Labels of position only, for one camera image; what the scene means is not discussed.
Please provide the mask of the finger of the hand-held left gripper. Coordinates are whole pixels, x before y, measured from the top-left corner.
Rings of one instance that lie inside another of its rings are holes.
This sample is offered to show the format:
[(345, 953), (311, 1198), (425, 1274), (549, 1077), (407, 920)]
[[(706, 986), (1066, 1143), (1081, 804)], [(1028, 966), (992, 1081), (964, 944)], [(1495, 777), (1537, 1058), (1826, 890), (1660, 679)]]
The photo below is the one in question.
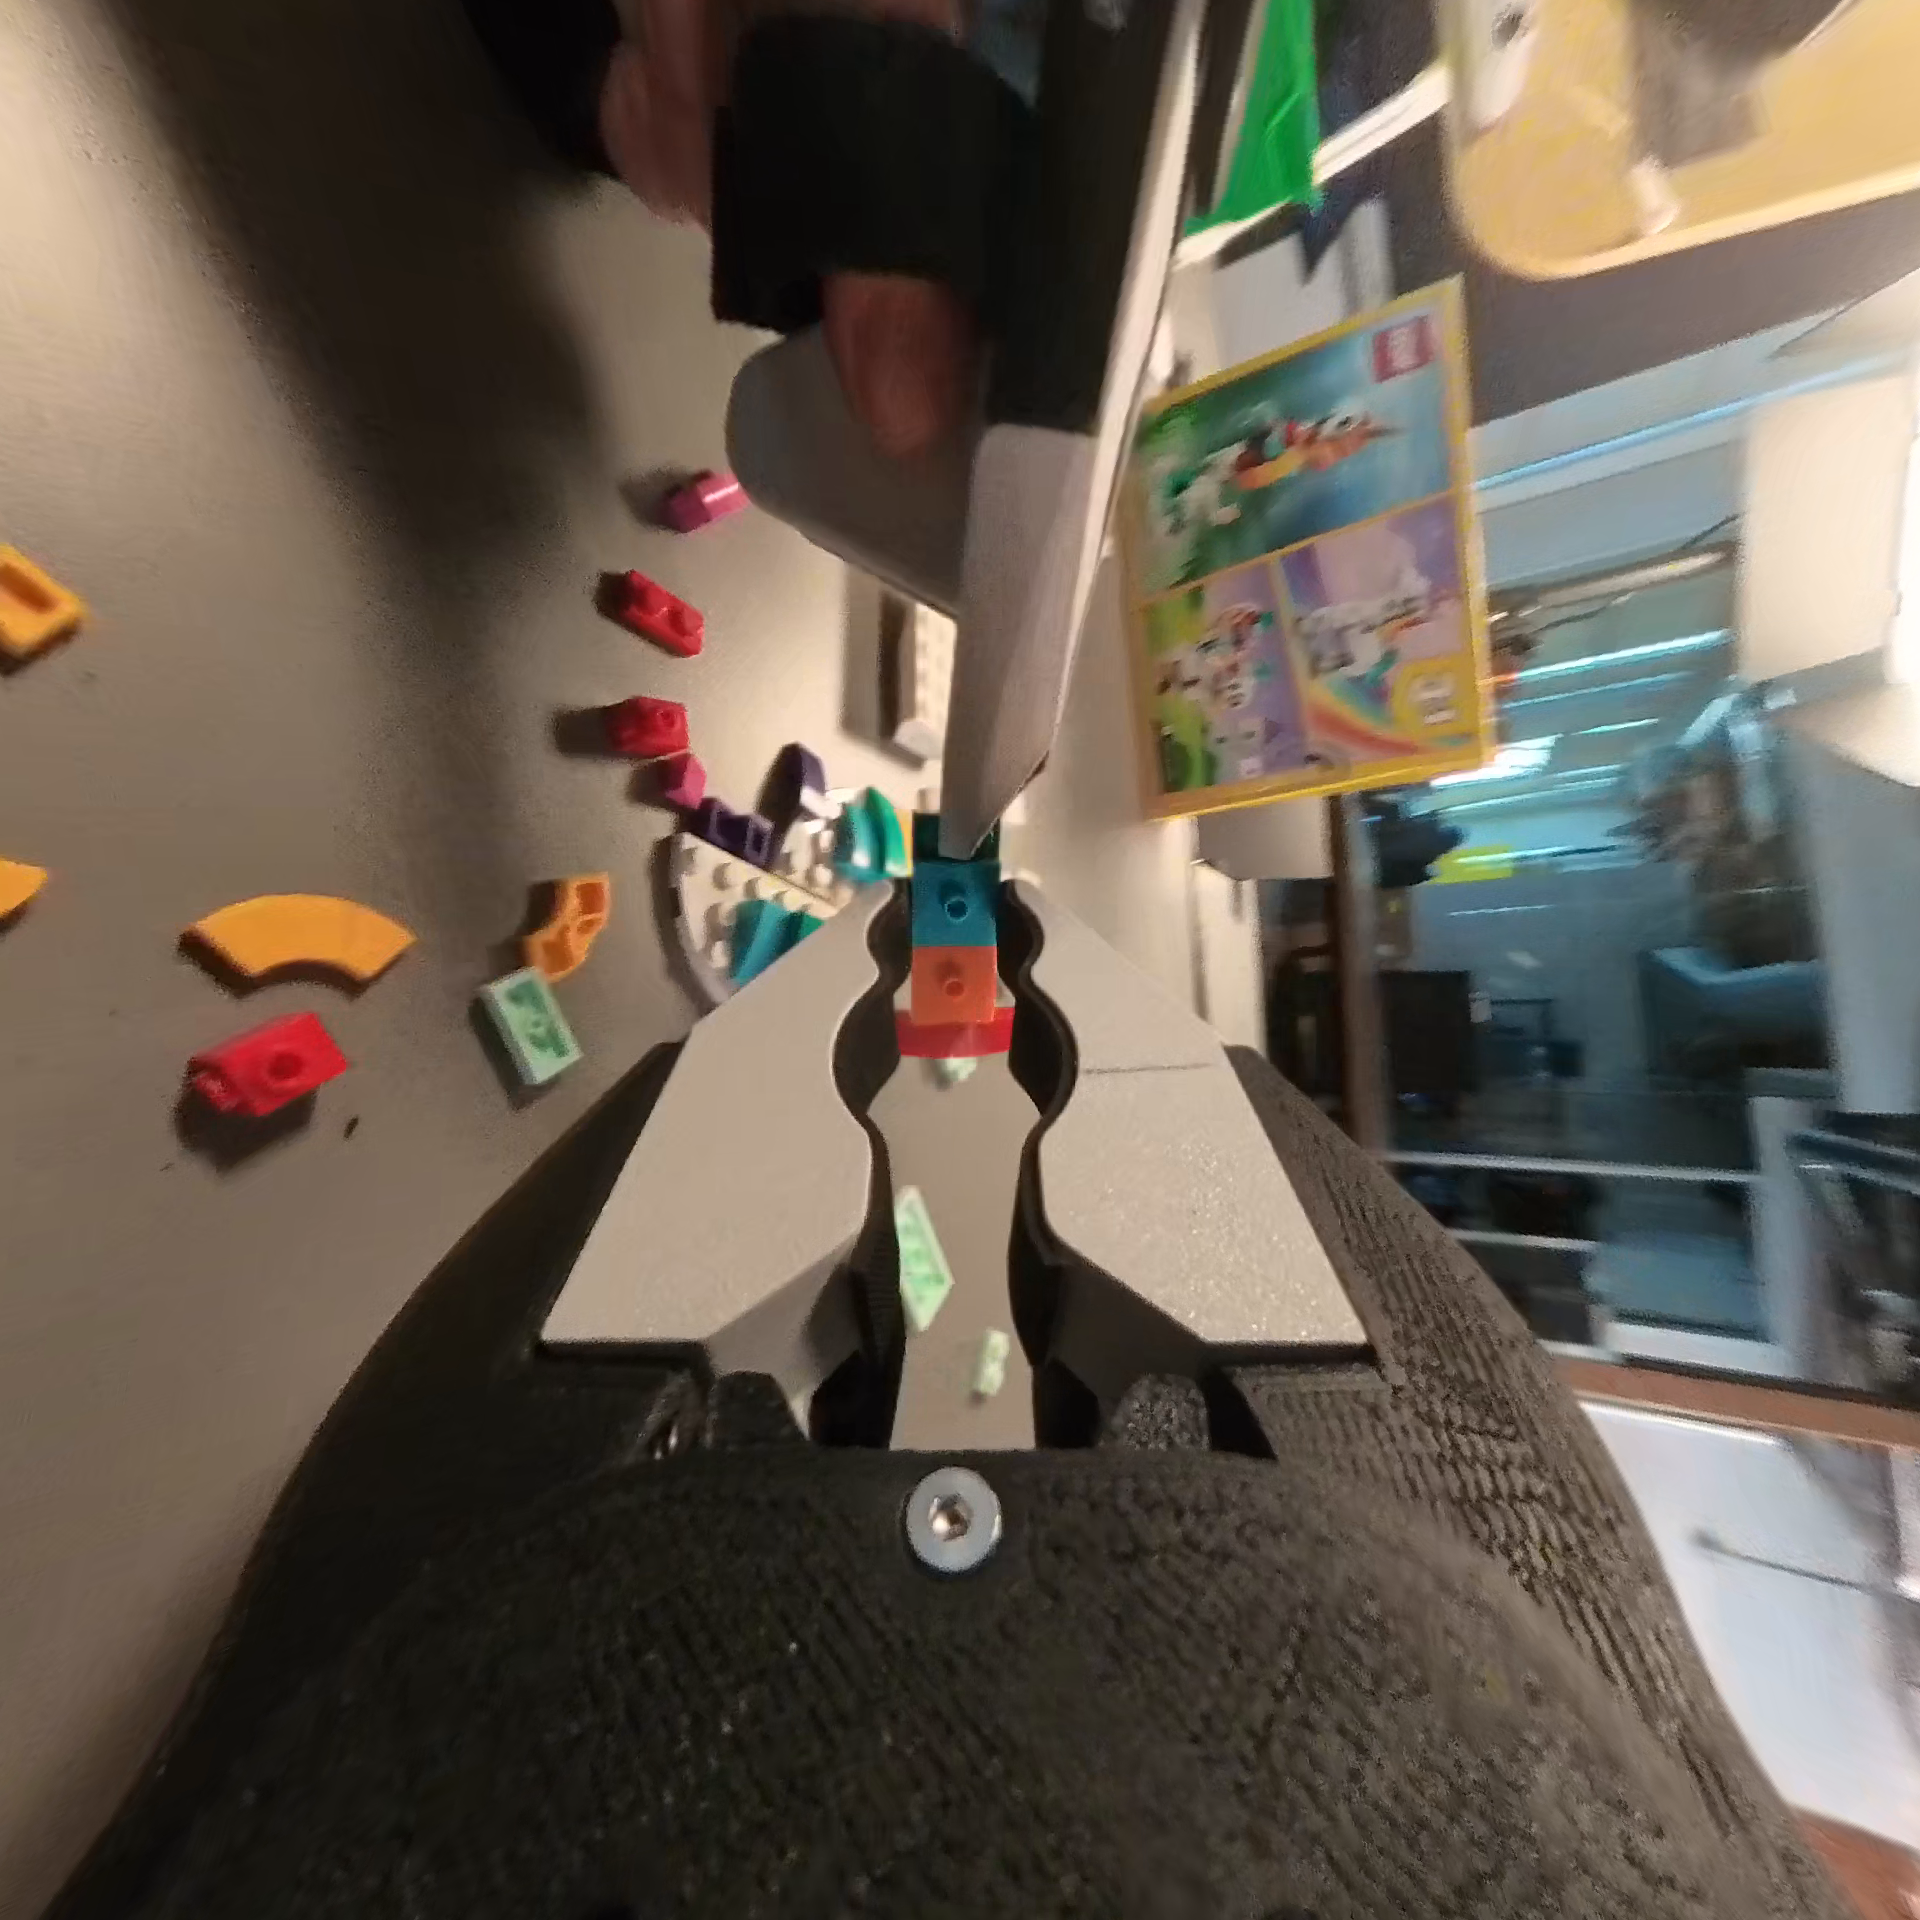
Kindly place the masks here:
[(1051, 752), (1115, 461), (1114, 439), (1025, 423), (995, 423), (978, 442), (945, 741), (945, 856), (972, 856)]
[(1041, 296), (1059, 428), (1115, 440), (1120, 469), (1184, 216), (1208, 4), (1127, 4), (1103, 26), (1075, 4), (1041, 90)]

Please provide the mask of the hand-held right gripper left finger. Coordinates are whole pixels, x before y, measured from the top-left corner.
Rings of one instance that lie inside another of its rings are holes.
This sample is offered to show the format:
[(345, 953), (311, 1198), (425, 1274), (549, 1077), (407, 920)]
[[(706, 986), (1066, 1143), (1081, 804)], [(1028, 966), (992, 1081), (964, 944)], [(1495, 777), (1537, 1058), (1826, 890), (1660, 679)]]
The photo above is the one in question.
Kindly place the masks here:
[(546, 1311), (559, 1353), (769, 1376), (803, 1418), (897, 1416), (893, 1181), (873, 1126), (899, 1066), (900, 884), (864, 886), (697, 1022)]

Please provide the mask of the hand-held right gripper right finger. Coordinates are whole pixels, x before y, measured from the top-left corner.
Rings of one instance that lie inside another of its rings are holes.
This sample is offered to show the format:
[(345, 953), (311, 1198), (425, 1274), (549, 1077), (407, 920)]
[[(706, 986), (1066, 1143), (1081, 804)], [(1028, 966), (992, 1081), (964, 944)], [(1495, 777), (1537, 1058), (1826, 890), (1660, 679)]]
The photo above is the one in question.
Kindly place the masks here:
[(1035, 1111), (1008, 1248), (1035, 1434), (1099, 1434), (1153, 1376), (1211, 1412), (1242, 1372), (1364, 1372), (1361, 1311), (1216, 1030), (1031, 880), (1001, 888), (1001, 980)]

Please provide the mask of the large white lego brick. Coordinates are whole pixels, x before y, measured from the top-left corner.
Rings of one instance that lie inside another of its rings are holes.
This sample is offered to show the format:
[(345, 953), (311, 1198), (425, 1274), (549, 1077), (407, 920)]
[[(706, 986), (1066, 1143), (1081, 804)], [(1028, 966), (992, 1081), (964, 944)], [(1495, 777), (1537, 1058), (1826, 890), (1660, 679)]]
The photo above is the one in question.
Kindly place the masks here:
[(842, 720), (855, 738), (915, 766), (945, 754), (954, 620), (871, 573), (845, 583)]

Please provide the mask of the rainbow lego plate assembly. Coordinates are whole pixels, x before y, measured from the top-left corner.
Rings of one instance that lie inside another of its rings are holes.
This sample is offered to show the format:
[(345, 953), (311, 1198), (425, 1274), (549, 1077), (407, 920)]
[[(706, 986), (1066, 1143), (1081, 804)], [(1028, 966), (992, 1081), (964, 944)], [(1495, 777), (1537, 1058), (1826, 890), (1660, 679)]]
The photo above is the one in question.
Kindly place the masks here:
[(770, 871), (719, 853), (682, 814), (666, 862), (671, 926), (706, 1005), (731, 999), (876, 881), (909, 878), (900, 807), (871, 783), (831, 794), (828, 822), (776, 826)]

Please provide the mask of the teal square lego plate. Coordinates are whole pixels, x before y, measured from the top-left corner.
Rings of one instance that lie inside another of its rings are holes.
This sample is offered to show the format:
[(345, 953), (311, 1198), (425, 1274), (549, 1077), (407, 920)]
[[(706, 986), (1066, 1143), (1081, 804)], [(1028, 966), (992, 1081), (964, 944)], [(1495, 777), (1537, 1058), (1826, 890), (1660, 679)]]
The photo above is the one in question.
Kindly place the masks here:
[(995, 948), (1000, 941), (1001, 829), (995, 824), (969, 856), (941, 853), (941, 820), (916, 809), (912, 818), (909, 913), (915, 953), (933, 948)]

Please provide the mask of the orange square lego plate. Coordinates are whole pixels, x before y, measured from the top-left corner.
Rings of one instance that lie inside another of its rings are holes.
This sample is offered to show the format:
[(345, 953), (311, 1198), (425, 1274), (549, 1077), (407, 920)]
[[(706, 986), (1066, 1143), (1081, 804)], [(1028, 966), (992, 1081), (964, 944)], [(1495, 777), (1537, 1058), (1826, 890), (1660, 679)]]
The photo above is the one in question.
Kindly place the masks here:
[(995, 944), (915, 944), (908, 1015), (915, 1023), (985, 1023), (1000, 1009)]

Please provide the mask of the large mint lego plate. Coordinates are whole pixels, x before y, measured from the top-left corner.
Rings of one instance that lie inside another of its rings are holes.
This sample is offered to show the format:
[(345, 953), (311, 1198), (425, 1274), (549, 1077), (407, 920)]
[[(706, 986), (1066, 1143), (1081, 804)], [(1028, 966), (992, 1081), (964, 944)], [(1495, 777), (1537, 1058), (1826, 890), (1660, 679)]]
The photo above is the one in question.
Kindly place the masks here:
[(903, 1317), (912, 1335), (924, 1335), (954, 1293), (954, 1269), (919, 1185), (897, 1190), (893, 1223)]

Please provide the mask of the small mint lego plate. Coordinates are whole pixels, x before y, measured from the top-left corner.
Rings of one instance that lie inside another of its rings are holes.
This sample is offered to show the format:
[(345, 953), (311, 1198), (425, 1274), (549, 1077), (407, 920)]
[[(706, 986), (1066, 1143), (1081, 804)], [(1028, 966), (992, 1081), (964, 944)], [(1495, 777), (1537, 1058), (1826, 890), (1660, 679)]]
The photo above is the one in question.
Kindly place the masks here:
[(519, 966), (488, 980), (473, 1004), (522, 1088), (549, 1088), (586, 1056), (540, 966)]

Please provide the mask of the yellow lego set box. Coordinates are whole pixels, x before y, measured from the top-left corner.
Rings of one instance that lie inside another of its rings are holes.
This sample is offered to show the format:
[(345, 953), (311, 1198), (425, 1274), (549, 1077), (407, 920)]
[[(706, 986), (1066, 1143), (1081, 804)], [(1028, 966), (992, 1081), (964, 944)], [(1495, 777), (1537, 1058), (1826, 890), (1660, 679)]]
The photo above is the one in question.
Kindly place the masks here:
[(1115, 536), (1149, 820), (1497, 752), (1458, 279), (1153, 398)]

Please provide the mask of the orange curved lego piece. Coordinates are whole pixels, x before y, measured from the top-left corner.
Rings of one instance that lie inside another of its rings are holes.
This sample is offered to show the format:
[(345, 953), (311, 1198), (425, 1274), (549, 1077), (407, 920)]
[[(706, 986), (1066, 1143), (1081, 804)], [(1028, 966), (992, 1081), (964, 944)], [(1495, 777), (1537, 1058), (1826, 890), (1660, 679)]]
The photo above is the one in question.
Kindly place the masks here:
[(519, 954), (529, 969), (559, 985), (583, 966), (607, 929), (612, 880), (603, 871), (573, 872), (549, 880), (535, 890), (537, 912), (519, 936)]

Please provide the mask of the dark red lego plate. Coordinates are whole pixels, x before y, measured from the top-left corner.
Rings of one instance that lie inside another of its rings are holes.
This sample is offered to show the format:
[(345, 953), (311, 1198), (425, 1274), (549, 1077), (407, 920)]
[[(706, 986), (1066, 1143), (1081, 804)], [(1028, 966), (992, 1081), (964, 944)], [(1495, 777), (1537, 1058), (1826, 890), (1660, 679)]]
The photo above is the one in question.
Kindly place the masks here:
[(705, 650), (705, 613), (639, 568), (607, 570), (595, 604), (625, 632), (671, 655), (696, 658)]

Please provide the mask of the bright red lego brick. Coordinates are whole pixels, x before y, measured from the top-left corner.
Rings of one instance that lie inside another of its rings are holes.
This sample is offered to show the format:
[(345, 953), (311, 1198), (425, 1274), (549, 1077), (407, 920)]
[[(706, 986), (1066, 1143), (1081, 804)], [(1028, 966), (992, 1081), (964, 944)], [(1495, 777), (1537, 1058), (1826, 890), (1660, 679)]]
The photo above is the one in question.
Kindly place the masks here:
[(314, 1012), (282, 1015), (188, 1058), (188, 1092), (213, 1113), (265, 1119), (315, 1095), (349, 1070)]

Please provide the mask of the orange arc lego piece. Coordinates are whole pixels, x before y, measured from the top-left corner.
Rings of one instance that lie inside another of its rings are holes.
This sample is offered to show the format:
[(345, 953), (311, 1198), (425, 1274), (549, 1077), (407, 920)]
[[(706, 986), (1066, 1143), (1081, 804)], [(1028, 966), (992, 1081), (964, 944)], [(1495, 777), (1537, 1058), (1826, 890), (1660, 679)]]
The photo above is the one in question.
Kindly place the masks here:
[(363, 992), (416, 948), (416, 935), (338, 895), (255, 895), (188, 922), (184, 951), (242, 989), (311, 982)]

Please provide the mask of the person's left hand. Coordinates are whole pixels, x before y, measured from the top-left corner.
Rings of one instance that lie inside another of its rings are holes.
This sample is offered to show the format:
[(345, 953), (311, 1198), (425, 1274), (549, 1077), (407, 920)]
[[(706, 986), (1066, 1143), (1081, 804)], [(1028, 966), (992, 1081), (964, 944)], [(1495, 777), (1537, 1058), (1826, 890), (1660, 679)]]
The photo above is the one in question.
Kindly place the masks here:
[[(620, 1), (597, 132), (612, 175), (658, 218), (709, 232), (714, 116), (731, 93), (736, 44), (769, 16), (871, 14), (961, 41), (968, 4)], [(849, 409), (880, 452), (919, 457), (968, 418), (976, 329), (940, 284), (849, 271), (824, 284), (824, 337)]]

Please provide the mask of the green plastic bin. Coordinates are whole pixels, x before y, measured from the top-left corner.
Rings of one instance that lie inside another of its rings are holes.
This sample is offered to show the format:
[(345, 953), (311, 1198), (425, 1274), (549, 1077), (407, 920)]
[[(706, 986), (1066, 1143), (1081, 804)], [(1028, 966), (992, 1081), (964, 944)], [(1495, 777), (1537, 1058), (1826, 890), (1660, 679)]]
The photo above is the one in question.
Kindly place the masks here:
[(1317, 204), (1320, 116), (1312, 1), (1210, 1), (1184, 237)]

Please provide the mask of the orange studded wedge piece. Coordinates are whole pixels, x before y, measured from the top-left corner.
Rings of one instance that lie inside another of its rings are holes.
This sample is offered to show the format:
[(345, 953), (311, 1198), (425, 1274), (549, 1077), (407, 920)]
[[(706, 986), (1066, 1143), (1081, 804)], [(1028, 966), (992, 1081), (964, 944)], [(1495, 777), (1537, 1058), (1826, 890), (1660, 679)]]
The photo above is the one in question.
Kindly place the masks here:
[(24, 665), (75, 637), (87, 604), (11, 544), (2, 544), (2, 661)]

